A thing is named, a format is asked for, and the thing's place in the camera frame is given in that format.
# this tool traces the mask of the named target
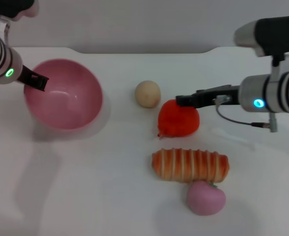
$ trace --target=white wall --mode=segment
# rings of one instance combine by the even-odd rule
[[[13,46],[83,53],[196,53],[233,45],[235,29],[289,15],[289,0],[39,0],[12,24]]]

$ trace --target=orange fruit toy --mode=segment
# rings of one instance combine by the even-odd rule
[[[158,118],[159,137],[182,137],[199,128],[199,114],[193,107],[180,107],[176,100],[163,104]]]

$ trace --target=striped bread toy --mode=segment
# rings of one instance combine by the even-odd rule
[[[152,167],[163,180],[222,182],[230,166],[228,157],[216,151],[193,151],[173,148],[152,154]]]

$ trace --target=cable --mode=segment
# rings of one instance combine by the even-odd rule
[[[225,103],[225,102],[229,102],[231,99],[231,97],[227,96],[227,95],[219,95],[217,96],[217,98],[214,100],[214,103],[215,103],[215,110],[216,112],[218,113],[218,115],[220,117],[222,117],[223,119],[226,119],[230,122],[233,122],[233,123],[237,123],[237,124],[244,124],[244,125],[250,125],[252,127],[258,127],[258,128],[270,128],[270,124],[269,123],[264,123],[264,122],[252,122],[252,123],[246,123],[246,122],[241,122],[241,121],[237,121],[237,120],[234,120],[234,119],[230,119],[230,118],[227,118],[225,117],[224,115],[222,115],[219,111],[219,107]]]
[[[215,107],[215,110],[216,110],[216,112],[218,113],[218,115],[221,116],[223,119],[226,119],[226,120],[228,120],[228,121],[231,121],[231,122],[237,123],[237,124],[252,125],[251,123],[241,122],[241,121],[237,121],[237,120],[234,120],[234,119],[230,119],[230,118],[225,117],[224,115],[222,115],[222,114],[220,113],[220,111],[219,111],[219,106],[216,106],[216,107]]]

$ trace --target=toy food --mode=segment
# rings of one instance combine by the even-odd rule
[[[182,137],[199,128],[199,114],[193,107],[180,107],[169,100],[161,108],[158,118],[159,137]]]
[[[152,154],[152,167],[163,180],[222,182],[230,166],[228,157],[216,151],[171,149]]]
[[[216,214],[225,203],[224,192],[206,181],[194,182],[187,193],[187,205],[197,215]]]
[[[136,87],[135,98],[142,107],[156,107],[161,100],[160,88],[153,81],[143,81]]]

